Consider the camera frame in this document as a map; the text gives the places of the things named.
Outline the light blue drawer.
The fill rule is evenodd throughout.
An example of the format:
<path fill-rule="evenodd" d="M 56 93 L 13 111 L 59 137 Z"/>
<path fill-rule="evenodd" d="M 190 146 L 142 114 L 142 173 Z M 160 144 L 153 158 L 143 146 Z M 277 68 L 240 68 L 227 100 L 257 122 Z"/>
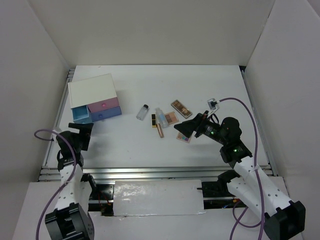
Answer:
<path fill-rule="evenodd" d="M 75 107 L 71 109 L 72 119 L 76 124 L 89 124 L 92 123 L 91 112 L 87 105 Z"/>

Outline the rose gold lipstick tube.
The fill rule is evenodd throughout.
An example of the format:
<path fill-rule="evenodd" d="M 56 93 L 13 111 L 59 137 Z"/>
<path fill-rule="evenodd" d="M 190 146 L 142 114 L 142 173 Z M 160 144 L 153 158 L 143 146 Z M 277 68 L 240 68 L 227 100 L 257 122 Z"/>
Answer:
<path fill-rule="evenodd" d="M 164 138 L 164 133 L 163 133 L 162 127 L 161 127 L 161 125 L 159 123 L 156 124 L 156 128 L 157 128 L 159 137 L 160 138 Z"/>

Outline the black gold lipstick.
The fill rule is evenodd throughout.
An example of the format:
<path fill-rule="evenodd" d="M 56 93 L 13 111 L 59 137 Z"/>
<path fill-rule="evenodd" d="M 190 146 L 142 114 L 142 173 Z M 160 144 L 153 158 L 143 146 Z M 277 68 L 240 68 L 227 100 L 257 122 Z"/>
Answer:
<path fill-rule="evenodd" d="M 152 126 L 152 128 L 156 128 L 157 127 L 157 119 L 156 119 L 156 114 L 155 113 L 151 114 L 151 126 Z"/>

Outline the pink drawer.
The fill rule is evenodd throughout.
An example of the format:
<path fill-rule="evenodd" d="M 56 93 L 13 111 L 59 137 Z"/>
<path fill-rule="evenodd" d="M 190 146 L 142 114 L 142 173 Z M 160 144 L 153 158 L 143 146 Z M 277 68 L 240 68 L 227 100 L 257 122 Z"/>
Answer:
<path fill-rule="evenodd" d="M 100 112 L 100 111 L 104 111 L 104 110 L 118 107 L 119 105 L 120 104 L 119 104 L 118 98 L 113 97 L 113 98 L 109 98 L 109 99 L 105 99 L 105 100 L 101 100 L 98 102 L 88 104 L 87 107 L 91 113 L 96 113 L 96 112 Z"/>

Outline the white drawer cabinet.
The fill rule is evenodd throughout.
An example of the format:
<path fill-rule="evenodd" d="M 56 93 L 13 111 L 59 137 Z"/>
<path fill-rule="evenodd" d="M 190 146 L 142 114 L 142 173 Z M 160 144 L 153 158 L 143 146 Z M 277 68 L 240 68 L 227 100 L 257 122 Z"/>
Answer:
<path fill-rule="evenodd" d="M 68 95 L 71 109 L 117 97 L 111 73 L 69 82 Z"/>

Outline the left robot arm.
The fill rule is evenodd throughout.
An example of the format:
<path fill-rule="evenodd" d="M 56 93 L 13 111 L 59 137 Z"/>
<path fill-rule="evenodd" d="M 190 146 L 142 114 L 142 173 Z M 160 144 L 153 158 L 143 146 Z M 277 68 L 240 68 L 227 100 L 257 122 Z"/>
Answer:
<path fill-rule="evenodd" d="M 82 151 L 87 151 L 93 123 L 69 123 L 79 130 L 62 131 L 56 136 L 60 148 L 57 169 L 62 189 L 54 210 L 44 218 L 52 240 L 93 240 L 95 228 L 89 214 L 89 200 L 98 194 L 98 186 L 89 173 L 84 173 Z"/>

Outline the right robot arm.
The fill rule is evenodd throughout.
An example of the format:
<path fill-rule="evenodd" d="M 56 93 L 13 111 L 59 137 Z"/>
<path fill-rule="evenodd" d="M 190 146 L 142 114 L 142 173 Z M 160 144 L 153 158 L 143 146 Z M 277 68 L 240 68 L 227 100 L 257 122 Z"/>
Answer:
<path fill-rule="evenodd" d="M 226 117 L 222 123 L 214 123 L 205 112 L 174 128 L 185 137 L 206 136 L 222 145 L 220 155 L 231 170 L 218 176 L 218 192 L 240 199 L 260 219 L 269 239 L 289 240 L 304 231 L 305 206 L 284 194 L 257 164 L 241 141 L 236 118 Z"/>

